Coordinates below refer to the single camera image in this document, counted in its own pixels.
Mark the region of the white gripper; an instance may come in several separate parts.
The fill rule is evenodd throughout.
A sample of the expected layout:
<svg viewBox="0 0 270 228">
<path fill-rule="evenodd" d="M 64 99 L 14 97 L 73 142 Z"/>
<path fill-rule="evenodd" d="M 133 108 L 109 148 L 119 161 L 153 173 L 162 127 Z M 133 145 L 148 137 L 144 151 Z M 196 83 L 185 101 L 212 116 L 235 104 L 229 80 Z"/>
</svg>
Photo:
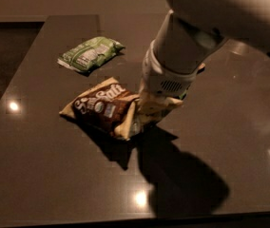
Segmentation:
<svg viewBox="0 0 270 228">
<path fill-rule="evenodd" d="M 158 61 L 154 47 L 155 41 L 152 41 L 142 66 L 137 110 L 142 124 L 157 123 L 172 110 L 182 106 L 183 101 L 173 97 L 184 95 L 198 72 L 195 68 L 189 74 L 181 74 L 165 68 Z"/>
</svg>

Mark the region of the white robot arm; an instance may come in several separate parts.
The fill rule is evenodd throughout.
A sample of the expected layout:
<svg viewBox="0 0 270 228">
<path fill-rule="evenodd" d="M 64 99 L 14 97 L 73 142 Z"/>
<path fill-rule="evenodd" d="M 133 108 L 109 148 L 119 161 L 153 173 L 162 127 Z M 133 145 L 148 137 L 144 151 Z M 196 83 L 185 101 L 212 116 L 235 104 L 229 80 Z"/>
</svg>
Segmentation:
<svg viewBox="0 0 270 228">
<path fill-rule="evenodd" d="M 182 104 L 203 61 L 229 39 L 270 57 L 270 0 L 166 0 L 170 11 L 143 61 L 138 118 L 157 123 Z"/>
</svg>

